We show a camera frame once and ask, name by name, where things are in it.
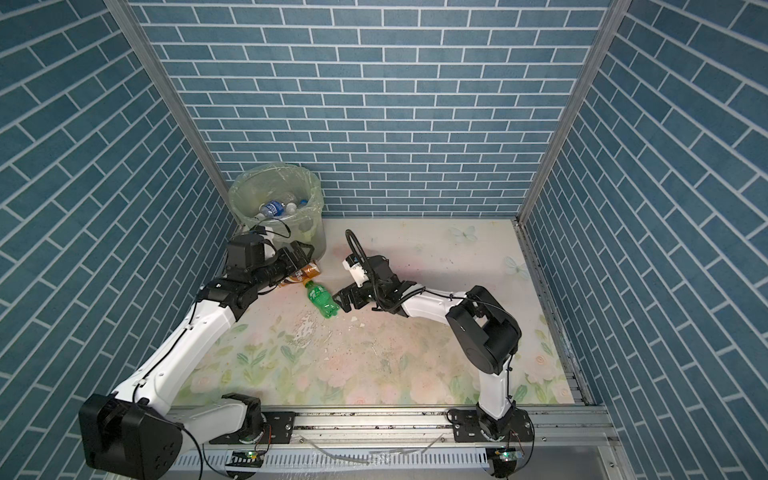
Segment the green soda bottle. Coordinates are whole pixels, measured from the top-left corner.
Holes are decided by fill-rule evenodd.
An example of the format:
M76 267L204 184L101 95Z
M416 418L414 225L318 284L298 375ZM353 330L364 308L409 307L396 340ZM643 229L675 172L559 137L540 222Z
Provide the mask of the green soda bottle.
M333 300L331 293L323 285L309 280L305 283L305 288L309 301L324 318L332 318L338 313L339 306Z

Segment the blue label Pocari bottle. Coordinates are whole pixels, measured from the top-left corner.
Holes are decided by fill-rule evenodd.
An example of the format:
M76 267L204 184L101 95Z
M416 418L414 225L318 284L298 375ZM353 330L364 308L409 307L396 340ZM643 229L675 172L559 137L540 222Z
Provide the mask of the blue label Pocari bottle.
M264 218L278 218L284 215L285 203L278 200L270 200L259 209L259 214Z

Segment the brown coffee bottle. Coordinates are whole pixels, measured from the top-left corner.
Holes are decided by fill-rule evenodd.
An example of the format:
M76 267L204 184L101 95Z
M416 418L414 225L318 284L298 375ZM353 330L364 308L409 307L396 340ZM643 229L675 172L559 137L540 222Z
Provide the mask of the brown coffee bottle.
M300 270L292 274L291 276L287 277L283 283L284 284L304 284L307 281L312 280L313 278L319 276L321 274L319 266L314 262L310 262L306 266L302 267Z

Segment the clear bottle blue cap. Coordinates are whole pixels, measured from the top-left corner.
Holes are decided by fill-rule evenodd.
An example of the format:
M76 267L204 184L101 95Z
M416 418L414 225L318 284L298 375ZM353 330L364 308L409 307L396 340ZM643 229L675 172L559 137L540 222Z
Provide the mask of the clear bottle blue cap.
M284 213L288 216L294 215L298 210L304 208L308 205L308 201L306 199L302 199L297 202L288 202L285 204Z

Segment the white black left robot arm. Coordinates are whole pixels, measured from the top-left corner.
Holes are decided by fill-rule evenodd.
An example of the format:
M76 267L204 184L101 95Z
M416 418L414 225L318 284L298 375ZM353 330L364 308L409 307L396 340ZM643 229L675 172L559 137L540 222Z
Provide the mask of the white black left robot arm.
M133 479L159 479L177 457L230 435L249 443L268 433L257 397L229 393L187 411L172 405L192 371L259 297L299 273L314 256L294 240L276 247L266 229L227 244L223 275L196 294L190 310L162 345L109 394L91 395L78 419L89 467Z

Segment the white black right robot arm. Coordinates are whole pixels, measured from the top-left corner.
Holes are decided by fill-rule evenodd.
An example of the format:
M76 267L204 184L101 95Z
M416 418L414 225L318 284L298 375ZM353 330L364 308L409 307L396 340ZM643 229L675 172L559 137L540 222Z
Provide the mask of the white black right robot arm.
M430 290L398 278L389 260L357 254L342 262L353 282L333 295L346 313L373 304L379 311L406 318L423 318L448 326L470 363L479 371L478 424L491 440L512 431L516 402L510 387L511 361L522 330L484 287L467 292Z

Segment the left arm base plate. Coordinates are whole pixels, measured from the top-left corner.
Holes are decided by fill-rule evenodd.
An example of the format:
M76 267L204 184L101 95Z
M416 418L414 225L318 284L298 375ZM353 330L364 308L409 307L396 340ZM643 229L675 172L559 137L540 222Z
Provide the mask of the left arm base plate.
M247 415L239 430L209 441L212 445L289 444L296 413L291 411L262 412L258 418Z

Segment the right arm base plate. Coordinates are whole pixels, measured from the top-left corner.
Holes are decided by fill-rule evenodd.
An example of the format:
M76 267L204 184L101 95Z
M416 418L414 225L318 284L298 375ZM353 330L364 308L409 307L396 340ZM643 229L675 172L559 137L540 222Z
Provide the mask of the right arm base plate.
M535 427L528 412L518 407L512 407L500 419L494 419L480 408L450 409L446 418L457 443L526 443L535 439Z

